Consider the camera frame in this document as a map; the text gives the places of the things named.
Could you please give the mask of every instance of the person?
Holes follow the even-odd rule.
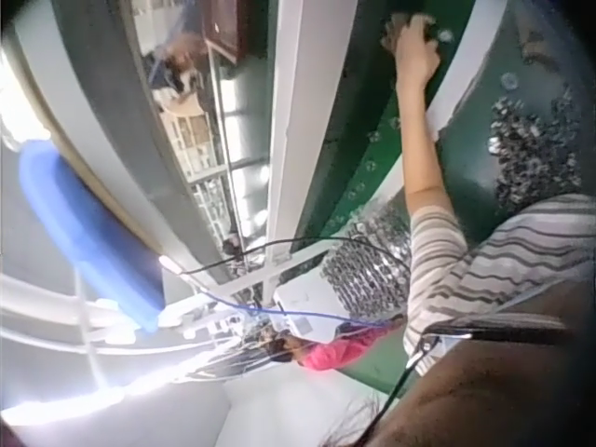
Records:
[[[142,56],[142,65],[151,89],[172,88],[182,102],[196,88],[187,86],[182,76],[193,71],[209,71],[209,53],[203,36],[200,2],[186,2],[162,45]]]
[[[267,343],[266,349],[272,361],[289,363],[314,371],[344,368],[360,359],[379,340],[402,326],[403,316],[394,318],[385,327],[362,327],[340,325],[335,339],[328,343],[315,343],[284,332]]]
[[[480,246],[468,248],[426,122],[425,89],[440,65],[437,42],[425,39],[432,22],[418,14],[400,27],[389,23],[383,40],[394,53],[398,72],[412,228],[404,347],[411,356],[421,333],[433,323],[505,310],[560,318],[579,336],[595,317],[594,200],[565,195],[535,203],[499,225]],[[548,412],[556,410],[553,396],[570,373],[573,351],[557,345],[441,342],[418,363],[419,380],[378,425],[357,433],[357,440],[324,445],[517,445],[534,424],[544,433],[553,427],[545,421],[553,420]],[[573,400],[567,403],[569,407],[560,408],[576,406]],[[586,417],[593,417],[593,403]],[[593,445],[595,433],[591,443],[581,445]]]
[[[242,244],[238,232],[230,232],[227,239],[222,242],[222,251],[223,254],[234,258],[236,261],[242,261]]]

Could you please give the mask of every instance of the blue cable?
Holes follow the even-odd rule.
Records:
[[[362,239],[357,239],[357,238],[352,238],[352,237],[337,237],[337,236],[329,236],[329,237],[292,237],[289,239],[278,239],[278,240],[272,240],[270,242],[266,242],[265,244],[259,246],[259,247],[255,247],[253,249],[250,250],[246,250],[242,253],[243,256],[246,256],[250,253],[265,249],[266,247],[269,247],[271,245],[277,245],[277,244],[285,244],[285,243],[293,243],[293,242],[306,242],[306,241],[315,241],[315,240],[335,240],[335,241],[341,241],[341,242],[348,242],[348,243],[355,243],[355,244],[359,244],[359,245],[363,245],[366,247],[369,247],[370,249],[373,249],[375,251],[378,251],[382,254],[384,254],[385,256],[387,256],[388,258],[392,259],[396,264],[403,264],[403,261],[401,259],[398,259],[393,253],[391,253],[390,251],[387,251],[385,249],[382,249],[380,247],[377,247],[375,245],[373,245],[371,242],[369,242],[368,240],[362,240]],[[217,263],[213,263],[213,264],[209,264],[209,265],[205,265],[203,267],[197,268],[195,270],[188,270],[183,272],[186,275],[194,275],[195,273],[200,273],[200,272],[204,272],[206,270],[209,270],[210,268],[219,266],[219,265],[223,265],[223,264],[227,264],[231,261],[234,261],[234,257],[228,258],[228,259],[223,259],[221,261],[218,261]],[[343,321],[343,322],[347,322],[347,323],[353,323],[353,324],[358,324],[359,326],[364,326],[364,327],[368,327],[368,328],[384,328],[387,326],[387,323],[372,323],[370,321],[362,321],[359,319],[352,319],[352,318],[345,318],[345,317],[340,317],[338,315],[331,315],[331,314],[322,314],[319,312],[301,312],[301,311],[288,311],[288,310],[276,310],[276,309],[262,309],[259,307],[253,307],[250,305],[237,305],[236,303],[230,303],[229,301],[225,301],[224,299],[213,295],[212,293],[210,293],[209,291],[206,290],[202,290],[203,293],[205,293],[207,296],[209,296],[209,298],[213,301],[217,301],[218,303],[222,303],[224,305],[228,305],[234,309],[238,309],[238,310],[243,310],[245,312],[256,312],[256,313],[260,313],[260,314],[267,314],[267,315],[283,315],[283,316],[287,316],[287,315],[295,315],[295,316],[299,316],[299,317],[318,317],[318,318],[326,318],[326,319],[335,319],[337,321]]]
[[[213,301],[217,301],[218,303],[222,303],[224,305],[228,305],[234,309],[244,310],[247,312],[257,312],[259,314],[268,314],[268,315],[295,315],[300,317],[319,317],[319,318],[326,318],[326,319],[335,319],[337,321],[343,321],[347,323],[357,324],[359,326],[364,326],[367,328],[384,328],[387,326],[386,323],[372,323],[370,321],[362,321],[359,319],[352,319],[352,318],[345,318],[340,317],[339,315],[332,315],[332,314],[321,314],[319,312],[301,312],[301,311],[293,311],[293,310],[276,310],[276,309],[261,309],[259,307],[253,307],[250,305],[237,305],[236,303],[231,303],[229,301],[225,301],[223,298],[219,298],[209,291],[202,291],[205,293],[209,298]]]

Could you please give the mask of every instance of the pink shirt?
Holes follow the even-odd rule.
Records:
[[[316,345],[300,363],[315,371],[343,368],[362,357],[378,339],[389,332],[389,328],[370,328],[351,337],[348,335],[338,338],[326,345]]]

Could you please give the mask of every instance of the woman's arm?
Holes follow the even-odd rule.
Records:
[[[440,172],[435,144],[427,127],[425,88],[439,67],[437,42],[425,40],[432,19],[414,15],[410,24],[389,30],[398,71],[401,147],[406,205],[413,216],[426,206],[439,206],[453,213]]]
[[[440,172],[435,143],[428,131],[423,88],[398,87],[401,153],[406,205],[410,216],[430,205],[453,213]]]

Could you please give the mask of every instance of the pile of metal parts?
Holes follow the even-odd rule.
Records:
[[[350,242],[327,254],[322,275],[349,316],[380,320],[404,312],[410,289],[410,230],[400,218],[398,201],[390,201],[377,212],[357,213],[347,224],[346,236],[367,241],[397,258]]]
[[[498,158],[496,199],[509,214],[545,198],[578,192],[579,112],[569,88],[551,103],[551,119],[524,112],[522,102],[493,106],[489,152]]]

